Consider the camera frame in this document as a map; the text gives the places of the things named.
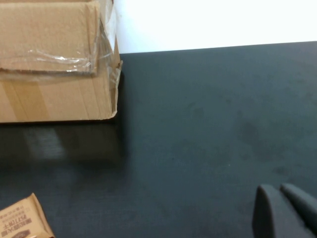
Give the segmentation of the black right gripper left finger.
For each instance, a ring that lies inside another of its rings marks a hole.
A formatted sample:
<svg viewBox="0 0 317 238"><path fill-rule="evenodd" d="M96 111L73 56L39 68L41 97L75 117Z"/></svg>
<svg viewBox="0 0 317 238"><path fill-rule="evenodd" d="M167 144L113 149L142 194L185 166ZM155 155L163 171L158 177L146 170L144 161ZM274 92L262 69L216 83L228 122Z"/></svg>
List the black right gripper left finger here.
<svg viewBox="0 0 317 238"><path fill-rule="evenodd" d="M291 202L271 185L259 185L253 219L255 238L315 238L316 225L307 225Z"/></svg>

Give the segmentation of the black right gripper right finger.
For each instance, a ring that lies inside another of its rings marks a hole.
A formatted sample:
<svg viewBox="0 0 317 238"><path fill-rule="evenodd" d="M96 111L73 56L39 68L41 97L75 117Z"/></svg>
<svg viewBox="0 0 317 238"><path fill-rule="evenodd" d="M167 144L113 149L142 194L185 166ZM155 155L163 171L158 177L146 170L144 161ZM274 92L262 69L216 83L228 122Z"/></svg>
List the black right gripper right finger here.
<svg viewBox="0 0 317 238"><path fill-rule="evenodd" d="M307 225L317 224L317 199L315 197L289 183L282 184L280 190Z"/></svg>

